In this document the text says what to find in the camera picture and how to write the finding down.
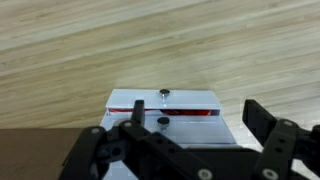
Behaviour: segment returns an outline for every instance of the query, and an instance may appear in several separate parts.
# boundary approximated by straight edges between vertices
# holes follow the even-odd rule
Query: wooden floor
[[[303,128],[320,124],[319,9],[318,0],[0,0],[0,127],[97,125],[114,88],[205,89],[237,141],[259,149],[241,123],[246,98]]]

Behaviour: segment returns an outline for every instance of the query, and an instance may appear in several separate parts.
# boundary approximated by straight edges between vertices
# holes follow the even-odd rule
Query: wood grain
[[[247,98],[303,128],[320,124],[319,9],[318,0],[1,0],[0,127],[97,125],[114,88],[205,89],[239,144],[261,149],[241,123]]]

